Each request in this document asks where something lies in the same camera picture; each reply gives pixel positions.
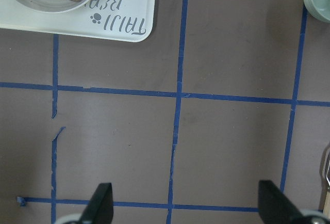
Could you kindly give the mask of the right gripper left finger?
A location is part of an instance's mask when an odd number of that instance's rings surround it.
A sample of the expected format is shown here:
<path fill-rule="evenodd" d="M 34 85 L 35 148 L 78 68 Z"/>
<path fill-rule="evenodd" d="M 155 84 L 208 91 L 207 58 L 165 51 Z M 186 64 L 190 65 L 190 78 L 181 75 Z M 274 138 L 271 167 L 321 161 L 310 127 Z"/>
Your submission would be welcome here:
<path fill-rule="evenodd" d="M 112 223 L 113 195 L 112 184 L 101 183 L 96 188 L 87 207 L 83 211 L 79 223 Z"/>

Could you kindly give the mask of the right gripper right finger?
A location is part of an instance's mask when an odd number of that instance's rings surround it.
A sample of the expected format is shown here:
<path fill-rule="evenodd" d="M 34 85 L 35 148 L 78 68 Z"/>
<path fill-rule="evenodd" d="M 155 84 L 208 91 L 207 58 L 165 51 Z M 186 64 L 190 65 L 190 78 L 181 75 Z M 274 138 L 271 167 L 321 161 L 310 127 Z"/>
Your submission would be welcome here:
<path fill-rule="evenodd" d="M 270 180 L 258 183 L 258 213 L 265 224 L 309 223 L 295 205 Z"/>

